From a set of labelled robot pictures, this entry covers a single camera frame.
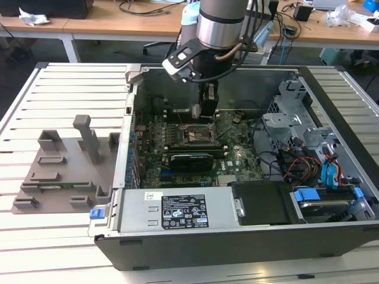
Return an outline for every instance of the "blue latch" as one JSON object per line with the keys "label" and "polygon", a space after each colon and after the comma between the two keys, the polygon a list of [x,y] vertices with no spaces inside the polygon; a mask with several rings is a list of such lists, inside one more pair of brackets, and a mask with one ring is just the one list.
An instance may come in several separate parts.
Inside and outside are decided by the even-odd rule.
{"label": "blue latch", "polygon": [[105,209],[94,208],[89,212],[89,219],[104,219],[105,218]]}
{"label": "blue latch", "polygon": [[356,196],[357,199],[359,199],[359,198],[361,198],[361,197],[364,196],[363,192],[362,192],[362,190],[360,188],[355,188],[354,189],[354,194],[355,194],[355,196]]}
{"label": "blue latch", "polygon": [[297,202],[321,199],[316,188],[300,188],[294,194]]}

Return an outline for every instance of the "electronic device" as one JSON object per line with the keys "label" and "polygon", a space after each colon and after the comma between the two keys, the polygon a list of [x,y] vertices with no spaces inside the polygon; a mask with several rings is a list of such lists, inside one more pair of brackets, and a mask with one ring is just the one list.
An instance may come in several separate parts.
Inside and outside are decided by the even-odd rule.
{"label": "electronic device", "polygon": [[0,0],[0,14],[3,17],[18,16],[21,8],[30,14],[85,19],[93,3],[94,0]]}
{"label": "electronic device", "polygon": [[195,85],[164,68],[128,64],[126,78],[111,202],[88,230],[116,269],[340,256],[379,239],[379,166],[307,67],[244,65],[204,120]]}
{"label": "electronic device", "polygon": [[348,0],[306,0],[305,2],[313,5],[316,10],[321,11],[334,11],[338,6],[348,4]]}
{"label": "electronic device", "polygon": [[297,5],[294,11],[294,19],[297,21],[306,22],[312,13],[313,6]]}

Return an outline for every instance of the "blue tab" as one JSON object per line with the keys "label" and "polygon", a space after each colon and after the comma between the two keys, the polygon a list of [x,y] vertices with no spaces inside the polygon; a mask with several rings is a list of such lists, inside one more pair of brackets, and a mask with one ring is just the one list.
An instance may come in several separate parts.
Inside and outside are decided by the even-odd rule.
{"label": "blue tab", "polygon": [[300,188],[294,194],[297,202],[321,199],[316,188]]}
{"label": "blue tab", "polygon": [[362,192],[362,190],[360,188],[355,188],[354,189],[354,194],[355,194],[355,196],[356,196],[357,199],[359,199],[359,198],[361,198],[361,197],[364,196],[363,192]]}
{"label": "blue tab", "polygon": [[94,208],[89,212],[89,219],[104,219],[105,218],[105,209]]}
{"label": "blue tab", "polygon": [[334,184],[334,174],[336,173],[336,170],[337,167],[334,164],[330,164],[326,184],[331,186],[333,189],[337,189],[337,186]]}
{"label": "blue tab", "polygon": [[326,183],[326,174],[327,174],[327,160],[325,160],[321,169],[321,182]]}

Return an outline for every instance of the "warning label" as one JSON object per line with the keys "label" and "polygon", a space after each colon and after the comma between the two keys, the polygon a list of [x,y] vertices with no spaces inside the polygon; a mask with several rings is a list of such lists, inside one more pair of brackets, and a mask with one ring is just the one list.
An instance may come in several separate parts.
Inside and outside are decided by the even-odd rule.
{"label": "warning label", "polygon": [[162,227],[165,230],[209,227],[205,195],[163,196]]}

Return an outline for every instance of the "wooden desk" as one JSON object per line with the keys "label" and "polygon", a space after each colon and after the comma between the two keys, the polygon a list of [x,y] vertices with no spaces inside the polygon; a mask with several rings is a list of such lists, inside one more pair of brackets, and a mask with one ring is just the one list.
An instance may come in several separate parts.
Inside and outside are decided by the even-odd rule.
{"label": "wooden desk", "polygon": [[[167,4],[134,2],[131,10],[144,12]],[[64,26],[66,33],[123,34],[139,36],[176,37],[181,28],[184,5],[170,9],[170,14],[155,17],[141,17],[124,13],[112,0],[95,0],[86,20],[68,20]]]}
{"label": "wooden desk", "polygon": [[35,25],[34,27],[25,24],[18,17],[2,17],[0,16],[0,22],[9,31],[39,31],[50,33],[62,33],[63,27],[69,19],[67,18],[49,18],[50,23],[43,25]]}
{"label": "wooden desk", "polygon": [[[295,2],[281,0],[278,10],[286,4]],[[364,0],[350,2],[349,7],[360,13],[370,14],[363,8]],[[167,4],[135,2],[132,10],[136,12],[150,11]],[[57,19],[52,18],[50,24],[30,27],[17,17],[0,17],[3,23],[16,37],[58,38],[63,41],[70,62],[80,62],[75,46],[75,40],[123,40],[123,41],[175,41],[180,27],[184,5],[171,8],[169,15],[157,17],[140,17],[121,12],[113,0],[95,0],[87,19]],[[327,27],[321,21],[324,12],[316,11],[307,22],[301,22],[302,33],[293,42],[299,47],[335,47],[345,49],[379,49],[379,33],[368,33],[363,28]],[[286,24],[297,26],[288,17]],[[265,48],[274,46],[279,37],[278,23],[266,42]],[[0,36],[9,37],[0,29]]]}
{"label": "wooden desk", "polygon": [[[281,11],[283,6],[293,1],[280,1],[278,11]],[[350,2],[349,8],[361,13],[361,14],[370,14],[369,10],[363,7],[363,0]],[[293,16],[294,9],[290,9],[286,14]],[[362,46],[366,48],[361,49],[378,49],[379,48],[379,33],[369,33],[360,26],[355,24],[350,25],[350,27],[340,26],[340,27],[328,27],[325,22],[323,22],[322,16],[324,12],[315,11],[312,12],[309,20],[307,22],[299,22],[301,24],[302,32],[299,38],[294,40],[294,46],[306,46],[306,47],[341,47],[341,44],[345,48],[351,46],[352,49],[360,49],[357,46]],[[289,17],[283,16],[285,24],[293,25],[298,27],[296,22],[291,20]],[[279,38],[279,25],[278,21],[275,21],[275,28],[269,40],[278,40]]]}

